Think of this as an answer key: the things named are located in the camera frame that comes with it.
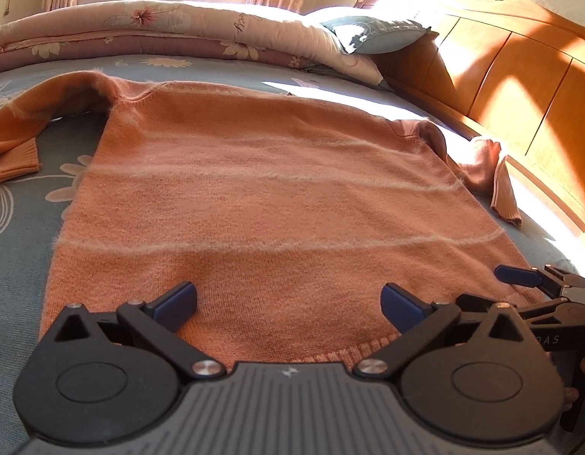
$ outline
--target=orange sweater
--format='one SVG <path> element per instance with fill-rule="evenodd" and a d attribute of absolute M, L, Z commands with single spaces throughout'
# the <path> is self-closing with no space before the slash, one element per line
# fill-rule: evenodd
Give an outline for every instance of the orange sweater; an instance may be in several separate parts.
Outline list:
<path fill-rule="evenodd" d="M 429 121 L 85 71 L 0 109 L 0 180 L 38 169 L 50 118 L 86 110 L 109 119 L 55 243 L 42 332 L 68 302 L 112 310 L 188 279 L 199 307 L 181 336 L 228 366 L 351 366 L 397 336 L 379 308 L 388 281 L 425 301 L 540 298 L 494 278 L 526 262 L 463 186 L 519 216 L 495 142 L 458 166 Z"/>

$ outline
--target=metal screw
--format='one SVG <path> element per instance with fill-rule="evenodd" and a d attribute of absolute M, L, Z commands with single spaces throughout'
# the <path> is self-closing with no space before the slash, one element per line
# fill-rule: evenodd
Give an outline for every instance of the metal screw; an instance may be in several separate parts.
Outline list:
<path fill-rule="evenodd" d="M 191 370 L 200 376 L 215 376 L 222 372 L 223 366 L 212 359 L 207 359 L 192 364 Z"/>
<path fill-rule="evenodd" d="M 363 359 L 358 363 L 358 370 L 364 374 L 382 374 L 387 368 L 387 363 L 380 359 Z"/>

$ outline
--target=blue gripper pad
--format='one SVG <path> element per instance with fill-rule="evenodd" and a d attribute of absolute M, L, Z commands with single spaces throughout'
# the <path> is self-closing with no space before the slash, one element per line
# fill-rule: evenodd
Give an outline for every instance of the blue gripper pad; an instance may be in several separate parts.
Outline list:
<path fill-rule="evenodd" d="M 537 287 L 543 283 L 543 276 L 536 270 L 508 267 L 499 265 L 494 270 L 494 276 L 505 284 L 524 287 Z"/>
<path fill-rule="evenodd" d="M 381 313 L 403 334 L 431 315 L 433 308 L 400 286 L 389 283 L 381 291 Z"/>
<path fill-rule="evenodd" d="M 197 300 L 196 287 L 184 281 L 148 303 L 143 312 L 165 329 L 176 333 L 196 312 Z"/>

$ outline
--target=blue pillow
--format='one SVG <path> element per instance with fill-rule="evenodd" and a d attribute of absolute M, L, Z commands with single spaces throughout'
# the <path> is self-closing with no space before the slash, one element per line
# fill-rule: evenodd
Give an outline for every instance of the blue pillow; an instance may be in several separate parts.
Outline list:
<path fill-rule="evenodd" d="M 347 53 L 381 54 L 401 50 L 428 32 L 412 19 L 392 19 L 372 10 L 337 6 L 316 10 L 307 19 L 332 32 Z"/>

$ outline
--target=logo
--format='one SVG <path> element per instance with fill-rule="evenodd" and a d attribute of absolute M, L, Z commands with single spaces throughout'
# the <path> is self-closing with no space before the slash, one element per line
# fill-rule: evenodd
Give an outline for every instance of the logo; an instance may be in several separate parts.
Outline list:
<path fill-rule="evenodd" d="M 299 370 L 298 370 L 296 367 L 290 367 L 290 366 L 289 366 L 287 369 L 283 369 L 283 370 L 282 370 L 282 374 L 283 374 L 283 375 L 284 375 L 286 378 L 290 379 L 290 378 L 292 378 L 293 376 L 296 376 L 296 375 L 298 375 L 298 374 L 299 374 Z"/>

